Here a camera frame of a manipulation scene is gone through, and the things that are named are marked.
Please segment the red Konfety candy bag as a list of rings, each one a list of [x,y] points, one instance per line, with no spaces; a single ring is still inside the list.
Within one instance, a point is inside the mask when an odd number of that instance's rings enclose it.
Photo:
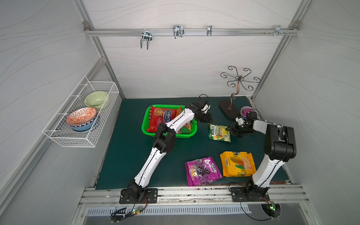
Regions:
[[[149,118],[147,119],[148,125],[145,127],[145,131],[149,133],[156,133],[159,124],[168,123],[173,120],[178,114],[179,108],[161,108],[150,107]]]

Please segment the green Fox's candy bag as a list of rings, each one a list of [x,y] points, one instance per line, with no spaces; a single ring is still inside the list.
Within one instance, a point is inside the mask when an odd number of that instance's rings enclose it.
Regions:
[[[231,141],[231,135],[230,132],[227,130],[227,127],[214,124],[209,125],[208,138],[215,141]]]

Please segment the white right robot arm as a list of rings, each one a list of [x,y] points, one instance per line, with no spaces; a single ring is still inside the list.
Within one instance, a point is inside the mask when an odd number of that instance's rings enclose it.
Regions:
[[[237,117],[235,123],[226,128],[235,137],[243,137],[254,132],[265,134],[264,158],[246,184],[247,194],[251,192],[266,194],[278,169],[295,158],[297,153],[293,127],[271,123],[259,119],[259,116],[257,112],[249,111],[245,120]]]

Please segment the black mounting plate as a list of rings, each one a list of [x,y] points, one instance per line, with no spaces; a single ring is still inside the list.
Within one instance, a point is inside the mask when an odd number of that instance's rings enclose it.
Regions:
[[[230,187],[233,202],[269,202],[268,187],[247,185],[246,187]]]
[[[158,189],[157,188],[147,188],[145,191],[142,191],[139,197],[133,197],[128,189],[122,189],[119,199],[119,204],[134,204],[141,203],[149,204],[157,203],[158,201]]]

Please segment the orange patterned bowl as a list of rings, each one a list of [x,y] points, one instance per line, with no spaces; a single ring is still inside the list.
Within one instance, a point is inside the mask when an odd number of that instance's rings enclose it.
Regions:
[[[67,118],[66,123],[71,126],[81,125],[91,121],[97,115],[97,111],[92,107],[85,107],[72,112]]]

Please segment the blue bowl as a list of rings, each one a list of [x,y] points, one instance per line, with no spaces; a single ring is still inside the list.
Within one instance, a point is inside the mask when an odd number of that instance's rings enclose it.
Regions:
[[[81,125],[76,125],[76,126],[68,125],[68,126],[71,129],[73,129],[74,131],[83,132],[83,131],[87,131],[87,130],[91,129],[94,122],[95,122],[95,120],[92,120],[92,121],[86,122],[86,123],[81,124]]]

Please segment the green plastic basket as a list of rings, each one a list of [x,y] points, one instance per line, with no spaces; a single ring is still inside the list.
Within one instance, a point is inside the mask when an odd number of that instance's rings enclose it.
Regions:
[[[148,135],[151,137],[154,137],[155,133],[148,132],[147,129],[150,127],[150,117],[151,117],[152,107],[165,108],[165,109],[176,109],[176,110],[178,110],[179,107],[182,110],[184,110],[184,108],[185,108],[184,105],[162,105],[162,104],[155,104],[155,105],[151,105],[150,107],[148,107],[147,110],[145,111],[144,119],[142,121],[142,132],[145,135]],[[187,128],[186,126],[183,126],[181,128],[179,133],[176,135],[176,138],[190,138],[196,134],[197,130],[198,130],[198,126],[194,123],[190,123],[189,128]]]

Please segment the aluminium wall rail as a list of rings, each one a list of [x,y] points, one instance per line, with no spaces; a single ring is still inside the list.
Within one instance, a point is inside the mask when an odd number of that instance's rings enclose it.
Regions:
[[[242,36],[267,36],[264,32],[272,32],[276,28],[217,28],[212,27],[211,37],[242,37]],[[153,37],[174,37],[173,28],[166,29],[88,29],[84,33],[88,37],[141,37],[144,31],[148,31]],[[185,28],[183,37],[208,37],[207,27]],[[282,28],[282,32],[289,32],[289,36],[297,36],[300,30],[295,26]]]

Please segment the black metal jewelry stand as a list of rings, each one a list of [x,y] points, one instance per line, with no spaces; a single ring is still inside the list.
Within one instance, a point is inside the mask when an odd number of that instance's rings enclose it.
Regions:
[[[249,92],[253,91],[254,87],[251,84],[260,83],[261,79],[258,77],[253,77],[252,80],[247,80],[247,77],[252,73],[250,68],[243,69],[245,75],[239,74],[238,69],[235,66],[228,66],[228,70],[234,71],[236,74],[231,75],[227,72],[222,72],[220,77],[224,79],[231,78],[231,80],[227,81],[227,86],[230,88],[235,88],[236,92],[230,95],[230,100],[222,100],[219,103],[219,106],[228,118],[235,119],[241,115],[241,111],[234,105],[236,96],[240,93],[241,88]]]

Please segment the right metal peg hook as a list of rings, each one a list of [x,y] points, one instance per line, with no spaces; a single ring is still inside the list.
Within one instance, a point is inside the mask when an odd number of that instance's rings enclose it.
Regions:
[[[269,36],[273,36],[273,37],[277,37],[277,36],[288,36],[290,35],[289,32],[283,32],[281,31],[281,26],[277,26],[274,31],[268,33],[268,32],[264,32],[265,35]]]

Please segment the light green bowl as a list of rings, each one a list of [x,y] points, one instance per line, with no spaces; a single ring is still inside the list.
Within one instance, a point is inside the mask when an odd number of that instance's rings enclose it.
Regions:
[[[103,107],[108,103],[107,101],[108,93],[105,91],[96,91],[89,94],[84,103],[87,107],[95,108],[97,112],[99,112]]]

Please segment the white vented strip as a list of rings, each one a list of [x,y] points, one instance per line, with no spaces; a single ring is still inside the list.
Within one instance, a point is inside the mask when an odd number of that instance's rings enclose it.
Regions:
[[[130,212],[131,206],[115,207],[90,207],[86,212],[88,217],[110,217],[111,214],[118,211],[119,215]],[[170,205],[155,206],[150,205],[140,213],[141,216],[162,216],[162,215],[231,215],[231,214],[251,214],[247,204],[240,205]]]

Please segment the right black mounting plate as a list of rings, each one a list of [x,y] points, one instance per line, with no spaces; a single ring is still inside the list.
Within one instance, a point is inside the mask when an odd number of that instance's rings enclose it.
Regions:
[[[247,185],[246,187],[230,187],[233,202],[269,202],[268,187]]]

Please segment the round black floor port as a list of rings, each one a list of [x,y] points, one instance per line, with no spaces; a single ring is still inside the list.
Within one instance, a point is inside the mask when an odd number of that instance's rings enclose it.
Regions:
[[[278,203],[262,204],[262,210],[271,218],[278,218],[281,215],[281,206]]]

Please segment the orange Fox's candy bag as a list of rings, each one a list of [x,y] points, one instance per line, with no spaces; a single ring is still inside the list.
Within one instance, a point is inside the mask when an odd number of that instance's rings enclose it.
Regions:
[[[182,112],[183,112],[183,109],[182,109],[181,107],[179,107],[179,109],[177,110],[176,117],[177,117],[178,115],[180,115]],[[191,121],[188,122],[188,123],[186,123],[186,124],[184,125],[184,127],[188,130],[188,132],[190,132],[190,131],[191,131]],[[180,130],[177,132],[177,134],[183,134],[182,129],[180,129]]]

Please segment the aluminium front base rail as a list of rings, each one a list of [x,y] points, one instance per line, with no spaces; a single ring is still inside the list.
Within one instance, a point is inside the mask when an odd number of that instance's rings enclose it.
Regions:
[[[206,205],[206,204],[262,204],[266,202],[233,202],[230,187],[158,187],[157,203],[150,205]],[[95,190],[86,188],[82,194],[79,207],[85,206],[122,206],[119,204],[121,189]],[[275,203],[309,203],[310,200],[301,185],[271,185],[268,190],[269,198]]]

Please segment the small metal hook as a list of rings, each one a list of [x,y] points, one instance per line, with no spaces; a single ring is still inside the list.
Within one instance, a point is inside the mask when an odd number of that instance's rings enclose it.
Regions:
[[[208,25],[207,27],[207,36],[210,37],[212,35],[212,25]]]

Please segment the yellow corn candy bag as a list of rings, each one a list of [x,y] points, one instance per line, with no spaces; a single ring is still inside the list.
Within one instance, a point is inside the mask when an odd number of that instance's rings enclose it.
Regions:
[[[250,177],[257,171],[251,153],[225,151],[220,159],[225,177]]]

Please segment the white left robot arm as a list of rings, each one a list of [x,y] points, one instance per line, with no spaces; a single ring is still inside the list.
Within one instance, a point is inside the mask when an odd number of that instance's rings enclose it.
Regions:
[[[208,113],[210,107],[208,100],[199,96],[196,102],[187,104],[184,110],[173,120],[159,124],[149,157],[138,175],[128,184],[127,191],[132,197],[142,198],[145,194],[154,171],[162,158],[173,149],[177,132],[185,124],[192,120],[201,123],[212,122],[212,115]]]

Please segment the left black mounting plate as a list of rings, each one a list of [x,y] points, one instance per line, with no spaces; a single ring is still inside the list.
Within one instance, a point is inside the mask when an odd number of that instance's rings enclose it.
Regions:
[[[133,197],[128,189],[122,189],[119,199],[119,204],[134,204],[141,203],[149,204],[157,203],[158,201],[158,189],[157,188],[147,188],[145,191],[142,191],[139,197]]]

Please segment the looped metal hook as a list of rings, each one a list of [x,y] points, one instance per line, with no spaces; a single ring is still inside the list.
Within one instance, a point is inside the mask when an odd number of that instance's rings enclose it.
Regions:
[[[173,35],[174,35],[175,39],[177,37],[182,38],[185,33],[184,27],[182,25],[175,25],[175,26],[173,26],[172,30],[173,30]]]

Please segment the grey bowl purple inside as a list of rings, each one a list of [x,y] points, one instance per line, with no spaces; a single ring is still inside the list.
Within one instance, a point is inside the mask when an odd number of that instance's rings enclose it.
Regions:
[[[253,110],[253,108],[250,107],[250,106],[244,106],[244,107],[242,107],[242,108],[241,108],[241,116],[242,116],[242,117],[246,117],[246,115],[247,115],[249,112],[251,112],[251,110]]]

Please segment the double prong metal hook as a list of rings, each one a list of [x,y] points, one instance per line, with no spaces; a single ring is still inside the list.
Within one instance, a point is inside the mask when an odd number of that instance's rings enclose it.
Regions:
[[[150,42],[152,41],[152,34],[148,31],[144,31],[141,36],[140,40],[140,48],[142,49],[144,46],[144,43],[146,43],[146,49],[149,49]]]

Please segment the purple grape candy bag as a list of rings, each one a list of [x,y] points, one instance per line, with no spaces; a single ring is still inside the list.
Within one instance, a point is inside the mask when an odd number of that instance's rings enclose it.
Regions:
[[[208,185],[223,178],[212,157],[199,158],[185,163],[187,184],[190,187]]]

